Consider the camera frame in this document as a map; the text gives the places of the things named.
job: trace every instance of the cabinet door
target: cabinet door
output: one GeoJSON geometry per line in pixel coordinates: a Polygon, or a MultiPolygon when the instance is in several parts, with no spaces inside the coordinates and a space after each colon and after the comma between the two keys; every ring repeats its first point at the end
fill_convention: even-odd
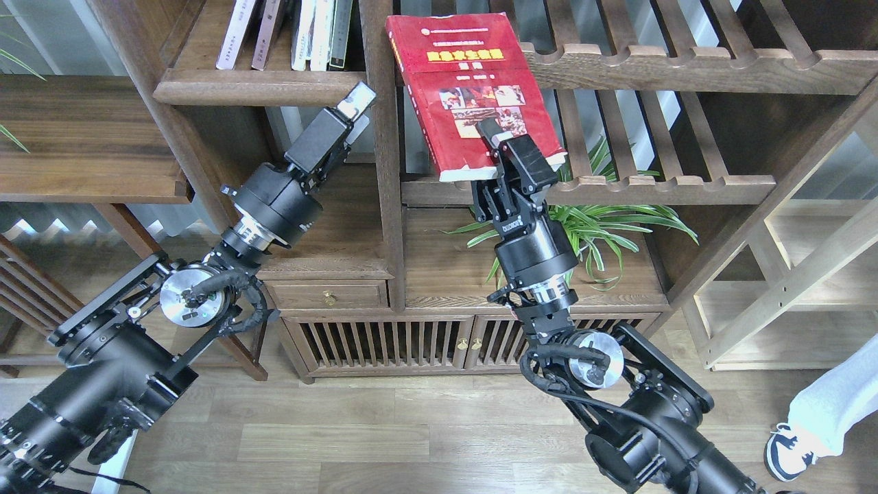
{"type": "Polygon", "coordinates": [[[415,375],[464,368],[471,316],[285,318],[310,376],[415,375]]]}
{"type": "MultiPolygon", "coordinates": [[[[582,330],[608,330],[616,323],[647,327],[658,316],[657,313],[587,314],[573,315],[572,319],[573,324],[582,330]]],[[[522,324],[513,317],[476,316],[464,369],[517,371],[518,360],[527,347],[522,324]]]]}

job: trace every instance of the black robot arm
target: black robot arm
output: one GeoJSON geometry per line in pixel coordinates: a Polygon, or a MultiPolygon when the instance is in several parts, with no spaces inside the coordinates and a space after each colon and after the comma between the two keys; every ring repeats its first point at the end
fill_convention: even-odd
{"type": "Polygon", "coordinates": [[[530,136],[513,137],[493,119],[477,128],[497,178],[472,183],[476,219],[490,219],[500,234],[494,250],[507,279],[488,301],[522,322],[522,374],[564,402],[601,473],[626,492],[652,481],[679,494],[764,494],[696,430],[714,406],[704,388],[626,323],[574,326],[569,308],[578,298],[565,274],[578,261],[545,201],[557,175],[530,136]],[[622,405],[589,395],[621,379],[631,387],[622,405]]]}
{"type": "Polygon", "coordinates": [[[241,220],[202,261],[156,252],[53,332],[49,343],[68,369],[0,421],[0,494],[67,491],[52,476],[86,447],[94,445],[89,461],[99,464],[135,429],[148,430],[198,377],[190,364],[213,340],[277,316],[255,276],[272,244],[292,247],[320,214],[312,194],[368,125],[363,112],[374,98],[358,84],[318,113],[287,150],[288,163],[264,163],[240,189],[224,187],[241,220]],[[252,311],[238,320],[241,297],[252,311]],[[172,323],[209,329],[171,355],[141,325],[157,307],[172,323]]]}

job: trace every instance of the book cover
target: book cover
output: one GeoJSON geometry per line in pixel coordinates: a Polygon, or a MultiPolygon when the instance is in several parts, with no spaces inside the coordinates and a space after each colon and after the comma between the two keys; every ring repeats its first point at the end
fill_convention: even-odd
{"type": "Polygon", "coordinates": [[[269,48],[277,39],[277,33],[286,18],[286,2],[287,0],[265,0],[263,22],[259,25],[253,63],[250,64],[256,70],[265,70],[265,63],[269,59],[269,48]]]}
{"type": "Polygon", "coordinates": [[[344,70],[353,4],[354,0],[335,0],[335,21],[333,21],[332,39],[329,43],[330,70],[344,70]]]}
{"type": "Polygon", "coordinates": [[[259,0],[235,0],[232,9],[232,17],[228,20],[226,37],[219,49],[216,68],[220,70],[234,69],[234,63],[238,60],[241,45],[247,36],[247,28],[253,19],[253,12],[259,0]]]}
{"type": "Polygon", "coordinates": [[[329,43],[335,21],[335,0],[317,0],[314,9],[314,36],[311,48],[311,70],[326,71],[329,65],[329,43]]]}
{"type": "Polygon", "coordinates": [[[305,70],[311,60],[311,39],[314,34],[315,0],[299,1],[299,27],[292,35],[292,69],[305,70]]]}
{"type": "Polygon", "coordinates": [[[475,128],[491,117],[513,136],[530,134],[552,168],[564,163],[506,14],[390,16],[386,29],[442,182],[496,178],[475,128]]]}

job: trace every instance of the book spine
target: book spine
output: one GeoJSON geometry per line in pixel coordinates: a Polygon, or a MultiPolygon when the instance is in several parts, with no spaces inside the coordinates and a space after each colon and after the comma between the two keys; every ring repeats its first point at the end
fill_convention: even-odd
{"type": "Polygon", "coordinates": [[[292,43],[292,69],[305,70],[311,58],[311,40],[314,31],[315,0],[301,0],[299,4],[299,28],[292,43]]]}
{"type": "Polygon", "coordinates": [[[241,44],[247,34],[247,25],[253,16],[253,7],[256,0],[236,0],[232,9],[232,18],[228,21],[226,38],[223,39],[222,48],[217,57],[216,68],[220,70],[234,69],[234,63],[241,51],[241,44]]]}
{"type": "Polygon", "coordinates": [[[329,40],[335,20],[335,0],[317,0],[314,10],[314,38],[311,70],[325,71],[329,64],[329,40]]]}
{"type": "Polygon", "coordinates": [[[330,70],[344,70],[353,6],[354,0],[335,0],[335,22],[332,26],[332,43],[329,48],[330,70]]]}
{"type": "Polygon", "coordinates": [[[259,25],[259,35],[256,37],[256,49],[253,53],[253,63],[250,64],[256,70],[265,70],[265,63],[269,59],[269,48],[277,37],[280,26],[284,23],[286,12],[286,0],[265,0],[263,22],[259,25]]]}

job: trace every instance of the sneaker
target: sneaker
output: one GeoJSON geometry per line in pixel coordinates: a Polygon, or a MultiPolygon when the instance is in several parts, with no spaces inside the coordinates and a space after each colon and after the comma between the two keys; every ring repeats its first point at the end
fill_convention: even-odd
{"type": "Polygon", "coordinates": [[[796,436],[789,424],[780,423],[766,444],[766,467],[781,482],[789,482],[817,463],[817,455],[796,436]]]}

